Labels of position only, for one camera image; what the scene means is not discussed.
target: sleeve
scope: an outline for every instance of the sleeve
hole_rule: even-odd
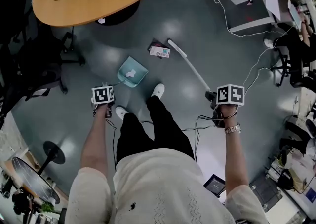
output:
[[[65,224],[103,224],[110,219],[112,200],[106,177],[82,168],[70,189]]]
[[[316,35],[314,33],[312,33],[309,37],[309,40],[310,40],[310,44],[311,44],[311,47],[315,47],[316,46]]]
[[[246,220],[253,224],[268,224],[257,196],[249,186],[238,186],[226,198],[225,207],[235,221]]]

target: white sweater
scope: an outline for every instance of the white sweater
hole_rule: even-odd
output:
[[[248,186],[227,195],[225,207],[203,186],[202,171],[189,156],[154,149],[122,159],[112,199],[106,177],[82,168],[69,196],[65,224],[267,224]]]

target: light blue dustpan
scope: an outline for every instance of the light blue dustpan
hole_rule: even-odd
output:
[[[132,73],[134,77],[126,77],[127,73]],[[118,79],[127,86],[136,87],[146,76],[148,70],[137,62],[134,58],[128,57],[118,70]]]

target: wristwatch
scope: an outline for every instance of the wristwatch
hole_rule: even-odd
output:
[[[237,123],[237,126],[225,128],[225,133],[230,134],[233,132],[241,132],[240,124]]]

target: white sneaker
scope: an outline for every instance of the white sneaker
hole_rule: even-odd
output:
[[[264,39],[263,42],[265,43],[265,46],[268,48],[273,48],[273,41],[269,39]]]
[[[158,84],[154,88],[154,91],[153,91],[151,97],[152,96],[157,96],[159,99],[161,99],[163,93],[164,93],[164,85],[163,84]]]
[[[117,106],[115,108],[115,112],[116,114],[118,115],[118,117],[121,119],[121,120],[124,120],[124,116],[125,114],[128,113],[128,111],[126,111],[126,109],[124,107],[120,107],[120,106]]]

